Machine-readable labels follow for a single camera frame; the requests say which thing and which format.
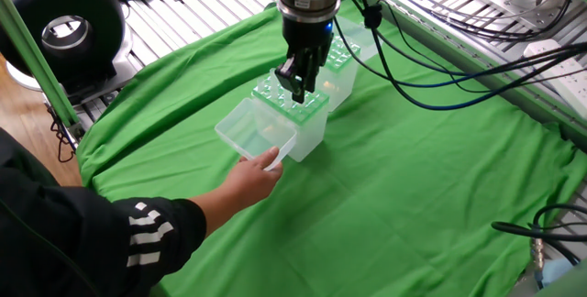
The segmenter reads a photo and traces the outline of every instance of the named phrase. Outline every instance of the clear plastic box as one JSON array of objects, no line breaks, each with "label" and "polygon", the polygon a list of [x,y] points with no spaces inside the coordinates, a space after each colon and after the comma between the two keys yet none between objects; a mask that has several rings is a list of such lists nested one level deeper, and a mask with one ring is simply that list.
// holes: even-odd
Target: clear plastic box
[{"label": "clear plastic box", "polygon": [[[373,35],[368,29],[344,17],[337,17],[337,20],[350,48],[362,61],[377,53]],[[316,88],[330,96],[329,112],[334,111],[352,93],[358,68],[359,64],[350,55],[336,31],[327,64],[316,77]]]},{"label": "clear plastic box", "polygon": [[253,90],[253,98],[259,107],[273,112],[278,121],[293,124],[297,132],[295,145],[289,156],[295,161],[302,161],[324,139],[328,118],[329,96],[316,90],[306,93],[303,104],[292,100],[292,93],[283,89],[275,77],[275,70],[270,75],[258,80]]},{"label": "clear plastic box", "polygon": [[279,155],[265,170],[271,170],[293,149],[297,131],[265,105],[247,98],[215,127],[217,134],[240,155],[252,160],[275,146]]}]

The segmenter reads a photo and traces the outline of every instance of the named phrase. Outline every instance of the round black device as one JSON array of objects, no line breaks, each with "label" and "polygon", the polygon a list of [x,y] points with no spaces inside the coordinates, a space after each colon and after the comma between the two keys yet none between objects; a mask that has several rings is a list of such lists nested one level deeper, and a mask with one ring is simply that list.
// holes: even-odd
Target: round black device
[{"label": "round black device", "polygon": [[[124,16],[117,0],[12,0],[57,80],[68,94],[103,83],[116,74],[112,60],[124,37]],[[67,23],[63,36],[53,31]],[[29,73],[0,28],[0,52]]]}]

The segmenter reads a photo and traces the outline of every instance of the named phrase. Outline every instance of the green cloth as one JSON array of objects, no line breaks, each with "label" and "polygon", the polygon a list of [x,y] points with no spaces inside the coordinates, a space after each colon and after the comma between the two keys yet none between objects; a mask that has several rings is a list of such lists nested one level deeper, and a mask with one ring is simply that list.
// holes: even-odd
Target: green cloth
[{"label": "green cloth", "polygon": [[[340,14],[360,21],[349,3]],[[405,48],[395,27],[383,23],[381,31]],[[84,184],[110,200],[214,189],[238,160],[215,124],[285,51],[271,9],[146,67],[80,145]],[[398,79],[448,78],[386,53]],[[381,70],[377,60],[370,64]],[[474,96],[455,86],[409,92],[435,105]],[[163,291],[502,297],[529,261],[528,241],[490,223],[524,225],[546,203],[567,201],[587,157],[502,98],[432,112],[360,70],[354,93],[329,116],[324,142],[303,162],[283,165],[271,197],[210,236],[164,278]]]}]

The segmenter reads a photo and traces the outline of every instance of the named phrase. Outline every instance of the green metal pole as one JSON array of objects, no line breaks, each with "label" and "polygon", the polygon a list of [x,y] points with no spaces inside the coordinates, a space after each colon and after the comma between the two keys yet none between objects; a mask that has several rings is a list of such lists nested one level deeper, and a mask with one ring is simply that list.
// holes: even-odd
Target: green metal pole
[{"label": "green metal pole", "polygon": [[0,27],[2,27],[18,52],[25,60],[30,72],[39,82],[55,113],[65,126],[70,127],[80,121],[72,104],[61,89],[49,64],[41,54],[35,40],[18,14],[11,0],[0,0]]}]

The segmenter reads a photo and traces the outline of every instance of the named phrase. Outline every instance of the cable bundle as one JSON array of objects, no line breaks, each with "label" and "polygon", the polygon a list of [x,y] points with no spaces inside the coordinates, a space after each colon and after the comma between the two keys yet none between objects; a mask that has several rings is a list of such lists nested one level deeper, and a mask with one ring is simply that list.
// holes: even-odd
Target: cable bundle
[{"label": "cable bundle", "polygon": [[[557,15],[554,17],[552,22],[550,22],[546,27],[544,27],[538,31],[530,30],[528,32],[496,31],[496,30],[488,29],[486,27],[477,27],[471,23],[462,22],[462,21],[459,21],[458,19],[450,18],[450,15],[445,15],[445,14],[442,14],[438,11],[432,10],[430,8],[426,8],[422,5],[420,5],[419,3],[417,3],[417,1],[415,1],[415,0],[408,0],[408,1],[411,4],[413,4],[414,6],[417,6],[418,8],[427,12],[428,14],[430,14],[434,17],[437,17],[438,19],[451,25],[453,28],[460,30],[462,32],[480,37],[482,39],[486,39],[489,41],[494,41],[494,40],[529,41],[529,40],[535,39],[538,36],[544,35],[545,33],[549,32],[551,29],[553,29],[561,21],[561,19],[564,17],[564,15],[567,13],[572,0],[565,0],[564,1],[564,3],[560,7],[560,10],[557,13]],[[475,16],[475,15],[471,15],[471,14],[461,13],[459,10],[452,9],[452,8],[450,8],[446,5],[443,5],[435,0],[427,0],[427,1],[430,2],[434,7],[440,7],[442,10],[449,11],[451,14],[455,14],[460,17],[466,17],[469,19],[474,19],[477,21],[484,20],[484,19],[495,20],[495,19],[507,19],[507,18],[520,17],[520,16],[528,14],[532,11],[538,10],[544,4],[543,3],[542,5],[537,5],[533,9],[527,10],[526,12],[523,12],[520,14],[515,14],[515,15],[511,15],[511,16],[486,17],[486,16]]]},{"label": "cable bundle", "polygon": [[[363,14],[363,16],[365,17],[366,20],[366,25],[367,22],[369,22],[370,25],[372,25],[372,21],[373,20],[379,20],[381,21],[381,0],[377,2],[376,5],[369,5],[367,0],[361,0],[362,4],[359,3],[358,0],[351,0],[355,6],[359,9],[359,11],[361,11],[361,13]],[[496,95],[502,94],[505,91],[514,89],[516,87],[519,86],[524,86],[524,85],[528,85],[530,83],[541,83],[544,82],[545,80],[539,80],[539,81],[533,81],[533,82],[529,82],[528,80],[537,77],[540,73],[547,71],[549,68],[569,59],[572,58],[576,55],[579,55],[581,53],[584,53],[585,51],[587,51],[587,43],[579,43],[579,44],[574,44],[574,45],[569,45],[569,46],[565,46],[563,48],[560,49],[554,49],[554,50],[549,50],[546,51],[544,53],[529,57],[529,58],[523,58],[520,60],[515,60],[513,62],[509,62],[506,63],[504,65],[495,67],[495,68],[491,68],[489,70],[486,71],[482,71],[482,72],[478,72],[478,73],[474,73],[474,74],[467,74],[467,73],[463,73],[460,71],[449,71],[447,68],[443,67],[442,65],[440,65],[439,63],[431,60],[430,58],[428,58],[427,56],[423,55],[422,53],[418,52],[417,50],[415,50],[405,39],[404,33],[401,30],[401,27],[399,25],[399,22],[397,21],[397,18],[395,17],[395,14],[393,12],[393,10],[391,9],[391,7],[388,4],[388,7],[390,8],[390,11],[392,12],[392,17],[395,20],[395,24],[398,27],[400,34],[402,36],[402,39],[404,40],[405,44],[411,49],[413,50],[415,53],[419,54],[420,56],[424,57],[425,59],[427,59],[428,61],[432,62],[434,65],[430,65],[427,64],[425,62],[420,61],[419,59],[416,59],[414,57],[411,57],[410,55],[406,54],[405,52],[401,51],[400,49],[398,49],[396,46],[394,46],[394,44],[389,41],[387,38],[385,38],[378,30],[377,27],[379,26],[379,24],[377,24],[376,26],[372,26],[371,27],[371,32],[373,35],[373,39],[375,41],[375,45],[377,47],[377,51],[379,53],[380,59],[382,61],[382,66],[384,69],[384,73],[375,71],[373,68],[369,67],[365,62],[361,61],[356,55],[354,55],[354,53],[352,52],[352,50],[350,50],[349,44],[346,41],[344,34],[342,32],[342,30],[340,29],[340,25],[338,24],[337,20],[335,19],[335,25],[337,27],[338,33],[341,37],[341,39],[343,40],[345,46],[347,47],[347,50],[349,51],[349,53],[352,55],[352,57],[363,67],[365,67],[367,70],[369,70],[370,72],[373,72],[374,74],[382,77],[383,79],[389,81],[392,83],[393,87],[397,90],[397,92],[404,97],[406,100],[408,100],[409,102],[411,102],[414,105],[417,105],[421,108],[425,108],[425,109],[429,109],[429,110],[439,110],[439,111],[444,111],[444,110],[454,110],[454,109],[461,109],[461,108],[465,108],[468,107],[470,105],[476,105],[478,103],[481,103],[485,100],[488,100]],[[564,11],[566,11],[563,7],[563,9],[561,9],[561,13],[564,14]],[[557,19],[555,20],[560,20],[562,18],[561,16],[558,16]],[[531,35],[531,37],[537,37],[540,33],[536,32],[536,33],[529,33],[528,35]],[[428,69],[432,69],[436,72],[442,72],[442,73],[446,73],[448,75],[450,75],[452,81],[449,82],[440,82],[440,83],[435,83],[435,84],[417,84],[417,83],[410,83],[410,82],[402,82],[402,81],[397,81],[395,80],[395,78],[393,77],[389,66],[387,64],[387,60],[385,59],[385,56],[383,54],[382,51],[382,47],[381,44],[379,42],[379,39],[382,40],[383,42],[385,42],[385,44],[387,44],[388,46],[390,46],[393,50],[396,50],[399,54],[401,54],[402,56],[406,57],[407,59],[409,59],[410,61],[415,62],[416,64],[422,65],[424,67],[427,67]],[[527,67],[532,67],[535,66],[539,63],[544,63],[544,65],[538,69],[534,69],[534,71],[530,72],[529,74],[527,74],[526,76],[523,76],[513,82],[508,83],[507,85],[496,89],[496,90],[491,90],[491,91],[472,91],[472,90],[468,90],[465,89],[464,87],[462,87],[461,85],[459,85],[459,83],[461,82],[465,82],[471,79],[476,79],[482,76],[488,76],[488,75],[494,75],[497,73],[503,73],[503,72],[511,72],[511,71],[515,71],[518,69],[522,69],[522,68],[527,68]],[[568,76],[568,74],[565,75],[561,75],[561,76],[556,76],[553,78],[548,78],[548,80],[554,79],[554,78],[561,78],[561,77],[565,77]],[[417,101],[415,98],[413,98],[410,94],[408,94],[403,88],[402,86],[409,86],[409,87],[417,87],[417,88],[436,88],[436,87],[441,87],[441,86],[446,86],[446,85],[452,85],[452,84],[456,84],[459,88],[461,88],[464,91],[467,92],[471,92],[471,93],[482,93],[483,95],[473,99],[469,102],[466,103],[462,103],[462,104],[453,104],[453,105],[430,105],[430,104],[424,104],[421,103],[419,101]]]},{"label": "cable bundle", "polygon": [[554,234],[549,233],[547,231],[568,227],[568,226],[585,226],[587,223],[577,222],[577,223],[568,223],[562,225],[554,225],[554,226],[541,226],[540,225],[540,218],[547,212],[553,210],[571,210],[574,212],[582,213],[587,215],[587,209],[580,207],[578,205],[573,204],[552,204],[547,205],[534,215],[534,220],[532,224],[528,224],[529,228],[522,227],[520,225],[514,225],[510,223],[504,222],[494,222],[492,223],[492,227],[498,231],[521,236],[521,237],[531,237],[532,238],[532,258],[534,259],[536,269],[535,269],[535,278],[537,280],[538,287],[542,289],[542,270],[544,268],[544,248],[541,247],[543,244],[550,245],[554,249],[556,249],[564,258],[566,258],[572,266],[578,265],[581,260],[573,254],[570,250],[564,247],[560,241],[568,241],[568,242],[587,242],[587,235],[568,235],[568,234]]}]

